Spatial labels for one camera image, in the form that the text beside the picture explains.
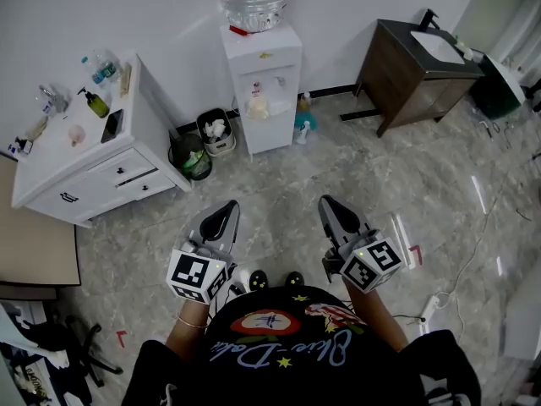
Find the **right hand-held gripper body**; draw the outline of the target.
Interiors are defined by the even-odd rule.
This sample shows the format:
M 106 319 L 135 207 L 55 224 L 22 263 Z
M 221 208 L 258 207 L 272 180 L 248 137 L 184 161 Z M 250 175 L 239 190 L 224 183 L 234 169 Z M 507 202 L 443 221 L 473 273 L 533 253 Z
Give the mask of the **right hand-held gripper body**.
M 379 229 L 364 231 L 331 248 L 322 263 L 329 281 L 333 275 L 341 275 L 363 294 L 376 289 L 402 268 L 393 240 Z

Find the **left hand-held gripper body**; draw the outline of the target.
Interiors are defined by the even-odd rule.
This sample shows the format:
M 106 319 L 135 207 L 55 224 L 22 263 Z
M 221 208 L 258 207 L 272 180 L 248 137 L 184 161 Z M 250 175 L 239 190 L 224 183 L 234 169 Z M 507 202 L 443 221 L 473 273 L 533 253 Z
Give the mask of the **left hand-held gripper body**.
M 172 251 L 167 285 L 179 297 L 209 305 L 237 266 L 231 255 L 236 237 L 233 233 L 210 240 L 190 233 L 181 248 Z

